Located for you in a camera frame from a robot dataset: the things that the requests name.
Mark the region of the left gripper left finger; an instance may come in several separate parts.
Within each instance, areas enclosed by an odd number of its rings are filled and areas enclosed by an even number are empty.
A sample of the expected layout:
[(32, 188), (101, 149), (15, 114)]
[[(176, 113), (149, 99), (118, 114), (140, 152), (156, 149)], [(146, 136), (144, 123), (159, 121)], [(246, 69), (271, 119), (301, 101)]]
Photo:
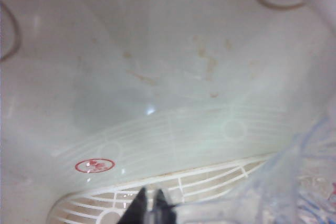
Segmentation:
[(142, 224), (147, 211), (146, 188), (142, 187), (119, 220), (119, 224)]

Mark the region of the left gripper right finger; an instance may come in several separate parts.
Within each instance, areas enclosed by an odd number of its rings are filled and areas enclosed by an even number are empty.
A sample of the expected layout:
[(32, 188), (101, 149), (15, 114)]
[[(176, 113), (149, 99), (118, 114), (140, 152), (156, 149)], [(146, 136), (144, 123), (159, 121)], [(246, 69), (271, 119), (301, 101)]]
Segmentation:
[(178, 204), (171, 203), (162, 189), (158, 189), (153, 199), (154, 223), (176, 224)]

